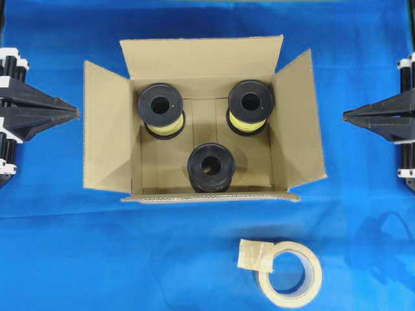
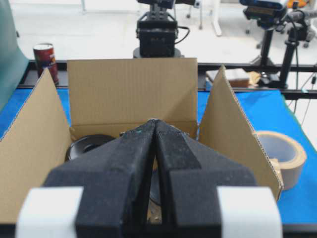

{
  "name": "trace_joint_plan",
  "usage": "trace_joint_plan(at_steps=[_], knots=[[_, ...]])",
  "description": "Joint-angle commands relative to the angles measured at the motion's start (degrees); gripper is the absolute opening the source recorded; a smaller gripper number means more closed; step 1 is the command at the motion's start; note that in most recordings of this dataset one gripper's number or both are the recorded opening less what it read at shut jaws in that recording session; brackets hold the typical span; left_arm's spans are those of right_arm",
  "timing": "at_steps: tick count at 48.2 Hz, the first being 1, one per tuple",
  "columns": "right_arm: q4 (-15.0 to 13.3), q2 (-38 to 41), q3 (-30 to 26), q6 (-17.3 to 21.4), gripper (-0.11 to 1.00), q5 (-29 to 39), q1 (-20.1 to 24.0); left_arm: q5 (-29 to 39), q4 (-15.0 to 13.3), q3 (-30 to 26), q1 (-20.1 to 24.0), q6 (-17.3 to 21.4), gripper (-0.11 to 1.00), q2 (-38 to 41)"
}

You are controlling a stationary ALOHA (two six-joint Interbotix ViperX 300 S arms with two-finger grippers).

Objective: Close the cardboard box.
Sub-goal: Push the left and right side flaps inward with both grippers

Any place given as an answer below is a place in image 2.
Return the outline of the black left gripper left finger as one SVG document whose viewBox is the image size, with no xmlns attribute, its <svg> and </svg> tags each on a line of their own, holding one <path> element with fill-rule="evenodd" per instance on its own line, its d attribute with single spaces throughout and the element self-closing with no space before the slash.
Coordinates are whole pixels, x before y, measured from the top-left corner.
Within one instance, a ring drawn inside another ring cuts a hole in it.
<svg viewBox="0 0 317 238">
<path fill-rule="evenodd" d="M 52 169 L 27 194 L 18 238 L 120 238 L 147 218 L 155 121 Z"/>
</svg>

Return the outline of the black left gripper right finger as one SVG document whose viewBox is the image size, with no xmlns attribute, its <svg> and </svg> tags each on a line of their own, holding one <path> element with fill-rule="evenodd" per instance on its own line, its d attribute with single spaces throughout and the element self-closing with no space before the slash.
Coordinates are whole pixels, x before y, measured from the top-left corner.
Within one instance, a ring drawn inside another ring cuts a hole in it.
<svg viewBox="0 0 317 238">
<path fill-rule="evenodd" d="M 156 121 L 164 238 L 280 238 L 275 198 L 253 171 Z"/>
</svg>

